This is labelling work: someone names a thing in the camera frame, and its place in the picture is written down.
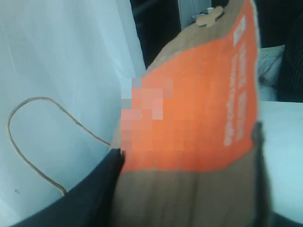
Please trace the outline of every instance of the orange sticker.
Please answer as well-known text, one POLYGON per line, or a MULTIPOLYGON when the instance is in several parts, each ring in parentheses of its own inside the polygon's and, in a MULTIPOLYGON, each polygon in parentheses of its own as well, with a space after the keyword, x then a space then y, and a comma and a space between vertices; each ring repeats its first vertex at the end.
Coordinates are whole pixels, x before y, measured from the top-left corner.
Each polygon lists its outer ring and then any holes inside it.
POLYGON ((251 149, 255 29, 246 1, 225 38, 187 50, 142 79, 132 109, 122 111, 123 171, 215 171, 251 149))

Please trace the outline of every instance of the cardboard box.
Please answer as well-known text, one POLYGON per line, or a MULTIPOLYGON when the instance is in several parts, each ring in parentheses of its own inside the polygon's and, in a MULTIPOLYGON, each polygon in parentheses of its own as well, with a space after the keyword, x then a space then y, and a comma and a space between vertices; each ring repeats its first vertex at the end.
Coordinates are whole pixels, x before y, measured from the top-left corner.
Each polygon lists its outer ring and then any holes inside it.
POLYGON ((257 58, 254 3, 230 0, 213 26, 183 30, 136 79, 114 139, 126 158, 111 226, 267 226, 259 127, 251 140, 257 58))

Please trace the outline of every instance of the white table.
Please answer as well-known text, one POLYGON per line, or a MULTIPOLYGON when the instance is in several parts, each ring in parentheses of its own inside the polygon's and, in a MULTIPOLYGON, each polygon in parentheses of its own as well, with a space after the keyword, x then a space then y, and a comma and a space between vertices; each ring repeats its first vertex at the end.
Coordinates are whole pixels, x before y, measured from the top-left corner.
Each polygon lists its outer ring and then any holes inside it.
POLYGON ((275 212, 303 223, 303 104, 261 102, 275 212))

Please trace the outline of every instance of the orange label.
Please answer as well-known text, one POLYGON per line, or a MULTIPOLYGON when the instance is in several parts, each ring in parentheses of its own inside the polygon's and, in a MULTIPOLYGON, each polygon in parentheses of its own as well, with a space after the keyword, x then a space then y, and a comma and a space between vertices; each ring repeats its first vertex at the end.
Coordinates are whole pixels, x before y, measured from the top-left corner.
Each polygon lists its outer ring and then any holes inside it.
POLYGON ((255 29, 247 0, 225 38, 179 54, 132 89, 132 109, 122 110, 123 171, 215 171, 251 149, 255 29))

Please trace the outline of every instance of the rope handle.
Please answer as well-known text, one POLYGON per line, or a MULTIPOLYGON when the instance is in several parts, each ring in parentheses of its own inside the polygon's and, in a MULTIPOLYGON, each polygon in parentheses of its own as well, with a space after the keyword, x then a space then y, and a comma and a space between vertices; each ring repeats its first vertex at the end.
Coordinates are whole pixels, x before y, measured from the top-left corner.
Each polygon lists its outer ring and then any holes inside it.
POLYGON ((89 135, 91 135, 93 138, 99 140, 101 143, 103 143, 104 145, 106 145, 107 147, 110 147, 110 143, 105 141, 104 139, 96 136, 94 133, 92 133, 90 130, 88 130, 87 128, 85 128, 79 121, 77 121, 70 113, 68 113, 60 104, 58 104, 56 101, 52 100, 51 98, 47 98, 47 97, 33 97, 33 98, 28 98, 26 100, 24 100, 22 103, 20 103, 19 105, 17 105, 12 112, 9 115, 7 124, 6 124, 6 130, 9 136, 9 140, 11 142, 11 145, 14 147, 15 151, 17 152, 17 154, 36 172, 38 173, 41 177, 43 177, 46 181, 48 181, 52 186, 56 187, 63 196, 66 195, 67 191, 66 189, 60 185, 59 183, 55 182, 54 180, 52 180, 50 177, 48 177, 47 175, 45 175, 44 173, 42 173, 34 164, 32 164, 20 151, 20 149, 17 147, 15 141, 12 138, 11 132, 10 132, 10 121, 11 118, 13 117, 13 115, 18 111, 18 109, 20 109, 21 107, 23 107, 24 105, 33 102, 33 101, 37 101, 37 100, 44 100, 44 101, 48 101, 51 102, 53 104, 55 104, 63 113, 65 113, 66 115, 69 116, 69 118, 71 118, 78 126, 80 126, 84 131, 86 131, 89 135))

